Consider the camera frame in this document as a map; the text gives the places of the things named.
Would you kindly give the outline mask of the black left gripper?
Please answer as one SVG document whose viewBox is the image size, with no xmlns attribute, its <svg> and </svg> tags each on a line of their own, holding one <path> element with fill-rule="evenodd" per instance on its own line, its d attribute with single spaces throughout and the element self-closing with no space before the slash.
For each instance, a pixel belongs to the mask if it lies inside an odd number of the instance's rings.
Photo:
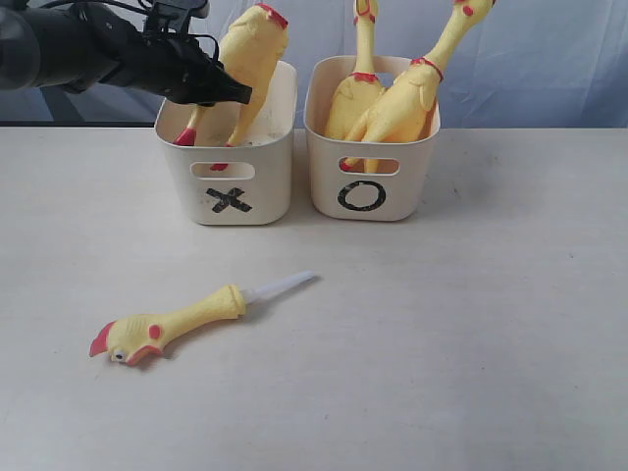
<svg viewBox="0 0 628 471">
<path fill-rule="evenodd" d="M 191 36 L 131 36 L 119 49 L 115 85 L 179 104 L 248 104 L 253 89 L 232 78 Z"/>
</svg>

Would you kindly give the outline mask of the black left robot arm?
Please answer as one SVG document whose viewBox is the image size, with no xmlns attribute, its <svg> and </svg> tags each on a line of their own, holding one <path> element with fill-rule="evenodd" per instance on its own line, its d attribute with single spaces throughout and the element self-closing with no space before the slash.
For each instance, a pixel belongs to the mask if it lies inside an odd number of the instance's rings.
<svg viewBox="0 0 628 471">
<path fill-rule="evenodd" d="M 206 1 L 153 1 L 135 12 L 142 29 L 118 16 L 122 1 L 1 4 L 1 87 L 60 86 L 79 94 L 96 83 L 143 90 L 178 104 L 249 102 L 252 89 L 230 77 L 219 54 L 189 33 Z"/>
</svg>

